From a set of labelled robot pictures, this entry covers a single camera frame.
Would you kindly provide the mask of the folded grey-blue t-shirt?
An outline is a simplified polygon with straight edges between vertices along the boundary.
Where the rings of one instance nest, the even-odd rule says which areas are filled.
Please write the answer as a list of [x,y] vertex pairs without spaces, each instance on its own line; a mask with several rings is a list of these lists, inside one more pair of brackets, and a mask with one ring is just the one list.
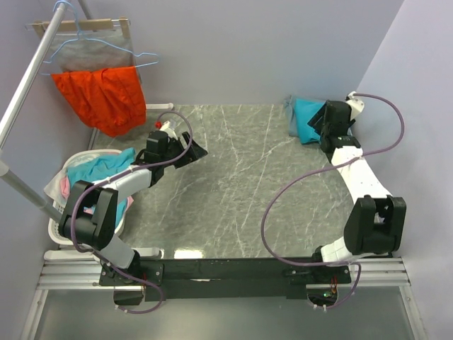
[[[298,137],[297,136],[297,121],[296,121],[295,114],[293,111],[293,105],[294,105],[296,97],[298,97],[298,96],[289,96],[285,99],[285,103],[284,103],[285,113],[286,113],[286,117],[288,120],[288,131],[289,131],[289,135],[291,137]],[[306,100],[329,101],[329,100],[314,100],[314,99],[306,99]]]

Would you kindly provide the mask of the wooden hanger bar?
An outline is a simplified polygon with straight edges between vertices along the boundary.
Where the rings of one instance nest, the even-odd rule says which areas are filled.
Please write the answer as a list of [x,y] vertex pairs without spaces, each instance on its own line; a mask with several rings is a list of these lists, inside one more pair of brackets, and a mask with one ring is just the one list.
[[[35,21],[25,25],[27,31],[34,31],[39,39],[42,39],[48,29],[50,28],[49,21]],[[131,38],[130,20],[124,16],[117,19],[102,18],[102,19],[85,19],[76,23],[75,20],[63,20],[59,24],[55,35],[60,34],[76,34],[78,29],[84,32],[97,32],[97,31],[113,31],[119,30],[122,36],[126,39]]]

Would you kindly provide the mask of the white table edge bracket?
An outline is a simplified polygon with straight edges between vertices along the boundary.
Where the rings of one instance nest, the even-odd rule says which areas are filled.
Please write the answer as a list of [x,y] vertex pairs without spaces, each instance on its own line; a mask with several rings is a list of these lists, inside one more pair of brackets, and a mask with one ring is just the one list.
[[148,111],[164,111],[164,110],[172,110],[174,108],[173,103],[159,103],[159,104],[152,104],[147,103],[146,109]]

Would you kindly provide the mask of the orange hanging shirt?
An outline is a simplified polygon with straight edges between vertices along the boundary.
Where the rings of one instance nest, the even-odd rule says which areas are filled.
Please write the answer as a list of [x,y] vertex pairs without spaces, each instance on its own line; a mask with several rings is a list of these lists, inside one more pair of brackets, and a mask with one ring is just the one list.
[[146,101],[135,67],[52,74],[55,86],[79,119],[109,137],[146,122]]

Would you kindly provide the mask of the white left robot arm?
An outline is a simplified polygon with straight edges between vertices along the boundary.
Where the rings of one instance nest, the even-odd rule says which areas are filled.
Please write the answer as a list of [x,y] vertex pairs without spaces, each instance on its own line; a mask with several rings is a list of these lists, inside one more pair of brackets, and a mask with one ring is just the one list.
[[115,234],[117,206],[155,185],[166,167],[178,169],[208,155],[189,132],[182,136],[186,144],[167,132],[150,132],[146,147],[138,152],[130,169],[99,184],[77,181],[71,189],[58,224],[59,234],[75,240],[78,245],[90,247],[102,261],[116,266],[116,276],[124,284],[136,283],[141,278],[142,268],[139,254]]

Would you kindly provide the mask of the turquoise t-shirt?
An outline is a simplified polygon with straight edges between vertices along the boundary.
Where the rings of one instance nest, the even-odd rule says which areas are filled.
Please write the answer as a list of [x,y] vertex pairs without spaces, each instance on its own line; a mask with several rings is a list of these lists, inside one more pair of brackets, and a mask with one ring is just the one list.
[[310,101],[296,97],[293,111],[297,121],[297,136],[303,145],[320,141],[320,135],[309,125],[309,121],[318,113],[325,101]]

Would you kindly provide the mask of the white laundry basket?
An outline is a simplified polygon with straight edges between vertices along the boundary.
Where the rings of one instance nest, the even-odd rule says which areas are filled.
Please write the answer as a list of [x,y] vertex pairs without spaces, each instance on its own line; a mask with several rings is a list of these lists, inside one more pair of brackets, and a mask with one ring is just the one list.
[[[52,206],[58,210],[60,213],[63,212],[64,206],[66,205],[66,200],[62,195],[62,190],[60,186],[60,181],[65,178],[67,175],[67,168],[70,166],[77,166],[85,162],[89,162],[96,157],[99,157],[104,154],[120,154],[121,151],[118,149],[95,149],[79,152],[68,158],[64,163],[62,169],[54,176],[54,178],[46,185],[44,188],[45,194],[53,200]],[[58,232],[58,223],[53,219],[50,219],[48,224],[48,233],[53,242],[56,244],[69,247],[72,245],[72,242],[59,235]]]

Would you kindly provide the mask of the grey hanging cloth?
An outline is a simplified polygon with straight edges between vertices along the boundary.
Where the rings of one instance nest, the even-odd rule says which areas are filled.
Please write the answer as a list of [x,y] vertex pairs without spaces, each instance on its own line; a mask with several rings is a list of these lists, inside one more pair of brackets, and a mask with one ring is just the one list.
[[49,61],[63,72],[96,71],[136,65],[132,40],[119,30],[56,35],[49,47]]

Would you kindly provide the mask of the pile of laundry clothes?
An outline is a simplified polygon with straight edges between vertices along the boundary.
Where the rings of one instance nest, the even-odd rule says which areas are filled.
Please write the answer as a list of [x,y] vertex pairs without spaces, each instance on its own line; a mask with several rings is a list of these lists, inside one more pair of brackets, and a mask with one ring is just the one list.
[[130,147],[122,150],[120,154],[104,154],[83,164],[68,167],[67,175],[60,181],[64,199],[67,202],[70,190],[77,181],[94,183],[121,173],[132,164],[135,155],[135,149]]

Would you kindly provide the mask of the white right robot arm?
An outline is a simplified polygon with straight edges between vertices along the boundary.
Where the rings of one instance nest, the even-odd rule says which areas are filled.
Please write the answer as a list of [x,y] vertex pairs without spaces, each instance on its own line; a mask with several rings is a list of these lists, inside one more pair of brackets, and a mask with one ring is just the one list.
[[343,236],[318,247],[312,255],[311,276],[320,283],[335,275],[333,262],[388,254],[401,245],[406,202],[380,183],[361,144],[349,133],[364,106],[356,98],[326,101],[309,121],[320,134],[321,150],[340,174],[353,201]]

